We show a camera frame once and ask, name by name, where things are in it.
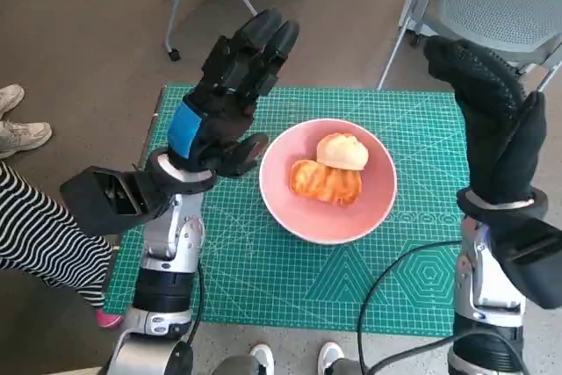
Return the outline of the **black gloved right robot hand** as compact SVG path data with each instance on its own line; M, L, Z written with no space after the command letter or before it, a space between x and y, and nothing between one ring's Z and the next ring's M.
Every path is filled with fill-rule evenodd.
M423 53L464 116L471 191L495 206L531 201L546 137L544 93L526 93L515 67L468 40L432 36Z

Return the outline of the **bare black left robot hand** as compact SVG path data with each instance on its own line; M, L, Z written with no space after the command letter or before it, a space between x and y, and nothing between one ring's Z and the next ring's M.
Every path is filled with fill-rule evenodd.
M168 155L179 169L239 177L256 166L269 142L247 135L260 97L276 85L299 36L299 24L275 9L259 12L232 36L221 36L199 83L170 122Z

